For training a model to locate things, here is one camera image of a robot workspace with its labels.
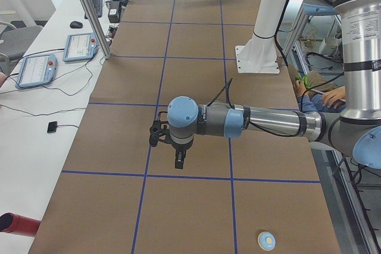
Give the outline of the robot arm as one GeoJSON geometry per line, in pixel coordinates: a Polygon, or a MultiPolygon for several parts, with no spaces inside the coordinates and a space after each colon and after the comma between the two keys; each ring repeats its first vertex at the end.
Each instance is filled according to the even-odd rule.
{"type": "Polygon", "coordinates": [[[213,99],[199,105],[187,96],[167,109],[164,142],[175,148],[183,168],[195,135],[237,138],[244,130],[279,137],[305,137],[380,168],[380,0],[304,0],[308,15],[339,15],[342,28],[344,87],[321,93],[322,109],[310,101],[316,85],[293,79],[297,111],[232,105],[213,99]]]}

